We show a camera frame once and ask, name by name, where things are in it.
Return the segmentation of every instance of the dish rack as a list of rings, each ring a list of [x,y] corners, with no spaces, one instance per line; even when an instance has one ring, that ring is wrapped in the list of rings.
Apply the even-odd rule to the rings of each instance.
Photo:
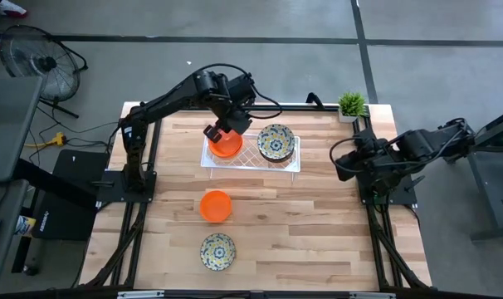
[[[214,169],[242,169],[277,171],[291,173],[292,182],[301,170],[300,163],[300,137],[294,137],[294,153],[285,162],[272,163],[264,159],[257,147],[257,135],[243,134],[241,151],[232,158],[219,158],[209,149],[208,138],[204,137],[201,165],[209,170],[209,178],[212,179]]]

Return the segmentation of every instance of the yellow cable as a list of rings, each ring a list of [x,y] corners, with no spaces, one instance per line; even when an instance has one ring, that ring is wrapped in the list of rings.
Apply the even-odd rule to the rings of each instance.
[[[33,148],[44,147],[44,146],[49,146],[49,145],[63,146],[65,139],[66,139],[66,136],[63,135],[63,133],[57,132],[56,133],[56,137],[52,138],[50,141],[47,141],[46,143],[37,144],[37,145],[25,144],[25,146],[27,146],[27,147],[33,147]]]

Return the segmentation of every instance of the shoe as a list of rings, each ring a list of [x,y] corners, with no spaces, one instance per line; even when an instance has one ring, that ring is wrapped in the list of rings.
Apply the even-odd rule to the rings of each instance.
[[[22,7],[9,2],[8,0],[2,0],[0,3],[0,14],[1,16],[23,18],[26,17],[28,12]]]

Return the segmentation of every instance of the potted plant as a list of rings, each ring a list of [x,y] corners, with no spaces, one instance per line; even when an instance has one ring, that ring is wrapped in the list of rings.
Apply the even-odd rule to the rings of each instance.
[[[366,115],[364,97],[359,92],[346,92],[339,98],[338,118],[341,123],[352,123]]]

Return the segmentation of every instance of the fan grille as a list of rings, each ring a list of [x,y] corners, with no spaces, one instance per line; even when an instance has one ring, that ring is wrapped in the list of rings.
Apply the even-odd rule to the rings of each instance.
[[[0,55],[10,76],[43,78],[43,100],[68,100],[78,91],[78,65],[62,44],[41,29],[9,27],[1,37]]]

